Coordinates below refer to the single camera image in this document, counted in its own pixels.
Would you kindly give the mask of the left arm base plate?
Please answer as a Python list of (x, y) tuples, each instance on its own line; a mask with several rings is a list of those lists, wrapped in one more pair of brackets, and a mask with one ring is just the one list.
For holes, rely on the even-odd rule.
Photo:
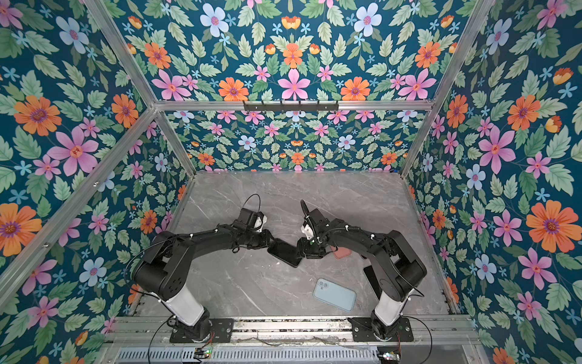
[(194, 326), (175, 319), (169, 321), (172, 328), (169, 341), (172, 344), (229, 343), (233, 334), (234, 320), (229, 318), (204, 318)]

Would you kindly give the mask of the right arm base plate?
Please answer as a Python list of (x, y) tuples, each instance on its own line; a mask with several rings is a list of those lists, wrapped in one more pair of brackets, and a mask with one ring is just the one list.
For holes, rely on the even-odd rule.
[(348, 318), (355, 342), (412, 342), (410, 321), (401, 317), (391, 326), (385, 326), (376, 318)]

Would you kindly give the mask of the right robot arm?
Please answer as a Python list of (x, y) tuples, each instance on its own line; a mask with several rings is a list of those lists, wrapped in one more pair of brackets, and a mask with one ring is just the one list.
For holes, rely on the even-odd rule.
[(369, 330), (382, 341), (394, 336), (406, 303), (427, 275), (421, 258), (396, 230), (388, 233), (366, 231), (339, 218), (330, 220), (318, 209), (310, 210), (303, 200), (300, 205), (304, 215), (304, 237), (298, 240), (297, 256), (323, 259), (339, 248), (346, 248), (367, 259), (370, 262), (367, 276), (374, 289), (380, 292)]

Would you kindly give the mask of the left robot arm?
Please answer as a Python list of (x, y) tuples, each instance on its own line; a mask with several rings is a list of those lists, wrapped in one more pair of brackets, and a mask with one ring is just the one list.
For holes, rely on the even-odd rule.
[(147, 294), (153, 295), (171, 312), (174, 327), (191, 341), (205, 341), (211, 335), (209, 311), (186, 286), (195, 259), (222, 250), (262, 250), (277, 240), (264, 224), (262, 212), (242, 209), (231, 224), (190, 234), (160, 233), (144, 251), (131, 278)]

